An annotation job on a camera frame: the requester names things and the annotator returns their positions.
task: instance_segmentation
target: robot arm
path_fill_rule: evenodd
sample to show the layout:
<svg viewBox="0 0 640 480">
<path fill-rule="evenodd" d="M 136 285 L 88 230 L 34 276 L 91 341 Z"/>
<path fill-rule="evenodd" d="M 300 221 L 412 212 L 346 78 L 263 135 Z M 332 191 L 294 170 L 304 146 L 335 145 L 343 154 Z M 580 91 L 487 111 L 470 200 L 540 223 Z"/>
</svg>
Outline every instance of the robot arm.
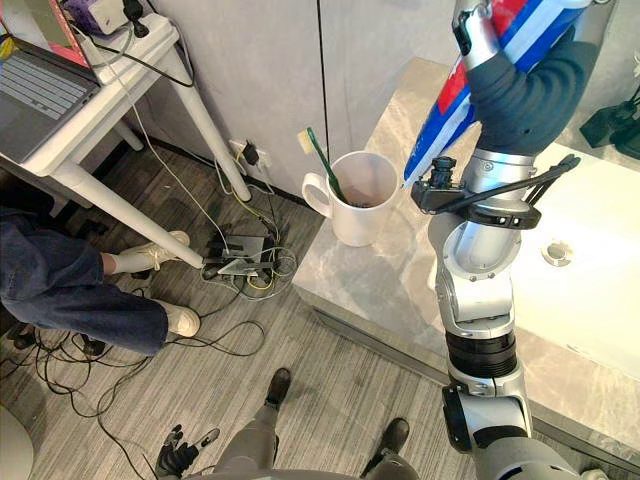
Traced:
<svg viewBox="0 0 640 480">
<path fill-rule="evenodd" d="M 533 177 L 535 156 L 561 133 L 582 96 L 612 7 L 613 1 L 591 5 L 526 74 L 501 51 L 490 5 L 456 3 L 452 27 L 482 132 L 460 185 L 451 182 L 455 160 L 441 157 L 412 197 L 423 211 L 439 214 L 429 240 L 438 256 L 436 293 L 449 350 L 444 414 L 452 445 L 472 454 L 482 480 L 576 478 L 559 455 L 530 438 L 509 269 L 520 231 L 540 218 L 535 202 L 579 161 L 567 158 Z"/>
</svg>

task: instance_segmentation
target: plug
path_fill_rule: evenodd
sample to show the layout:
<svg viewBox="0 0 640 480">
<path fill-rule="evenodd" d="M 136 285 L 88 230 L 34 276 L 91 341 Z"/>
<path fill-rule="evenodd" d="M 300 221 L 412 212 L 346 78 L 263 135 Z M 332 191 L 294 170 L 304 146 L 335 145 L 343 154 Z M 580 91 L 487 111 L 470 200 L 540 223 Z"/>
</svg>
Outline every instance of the plug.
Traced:
<svg viewBox="0 0 640 480">
<path fill-rule="evenodd" d="M 133 33 L 136 37 L 142 38 L 149 34 L 149 29 L 140 23 L 140 17 L 142 17 L 143 9 L 138 0 L 122 0 L 122 11 L 124 16 L 127 17 L 131 23 L 133 23 Z"/>
<path fill-rule="evenodd" d="M 254 166 L 256 163 L 258 163 L 258 160 L 260 160 L 260 155 L 258 155 L 256 146 L 249 140 L 247 140 L 247 144 L 242 149 L 242 156 L 251 166 Z"/>
</svg>

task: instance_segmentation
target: green toothbrush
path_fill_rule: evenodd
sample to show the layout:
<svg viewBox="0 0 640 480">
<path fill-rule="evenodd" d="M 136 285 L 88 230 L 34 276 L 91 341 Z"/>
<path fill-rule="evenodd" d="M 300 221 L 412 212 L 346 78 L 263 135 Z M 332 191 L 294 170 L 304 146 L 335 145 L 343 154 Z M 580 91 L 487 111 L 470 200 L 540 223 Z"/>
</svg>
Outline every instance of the green toothbrush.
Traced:
<svg viewBox="0 0 640 480">
<path fill-rule="evenodd" d="M 333 173 L 333 170 L 331 169 L 331 165 L 329 164 L 329 160 L 327 160 L 327 157 L 325 157 L 324 152 L 322 151 L 322 148 L 320 148 L 320 145 L 318 144 L 318 140 L 316 140 L 316 135 L 313 132 L 313 129 L 311 127 L 307 127 L 306 130 L 303 130 L 302 132 L 300 132 L 298 134 L 298 142 L 300 143 L 300 146 L 302 147 L 302 149 L 306 154 L 310 154 L 313 151 L 313 148 L 315 148 L 316 152 L 318 152 L 318 155 L 320 156 L 320 160 L 322 161 L 322 165 L 324 166 L 324 169 L 327 171 L 327 177 L 329 177 L 329 186 L 332 188 L 332 190 L 336 194 L 336 197 L 338 197 L 341 201 L 343 201 L 347 205 L 351 205 L 347 201 L 347 198 L 344 196 L 344 193 L 342 193 L 342 189 L 340 188 L 340 182 L 338 181 L 338 178 Z"/>
</svg>

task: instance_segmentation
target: laptop screen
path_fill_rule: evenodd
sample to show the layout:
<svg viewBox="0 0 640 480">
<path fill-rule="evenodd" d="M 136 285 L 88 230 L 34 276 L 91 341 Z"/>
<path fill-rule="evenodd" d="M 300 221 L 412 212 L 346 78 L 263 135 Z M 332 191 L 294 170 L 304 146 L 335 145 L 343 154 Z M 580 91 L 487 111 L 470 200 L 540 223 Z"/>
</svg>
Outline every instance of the laptop screen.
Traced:
<svg viewBox="0 0 640 480">
<path fill-rule="evenodd" d="M 57 0 L 0 0 L 0 18 L 14 37 L 90 68 Z"/>
</svg>

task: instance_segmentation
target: laptop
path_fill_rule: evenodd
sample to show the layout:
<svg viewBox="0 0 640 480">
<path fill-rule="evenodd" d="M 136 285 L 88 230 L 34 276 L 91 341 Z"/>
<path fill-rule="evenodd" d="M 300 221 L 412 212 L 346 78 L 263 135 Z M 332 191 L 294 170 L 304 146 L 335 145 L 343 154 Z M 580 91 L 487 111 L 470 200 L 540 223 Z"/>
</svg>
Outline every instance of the laptop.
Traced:
<svg viewBox="0 0 640 480">
<path fill-rule="evenodd" d="M 1 34 L 0 155 L 23 163 L 100 84 L 57 0 L 0 0 Z"/>
</svg>

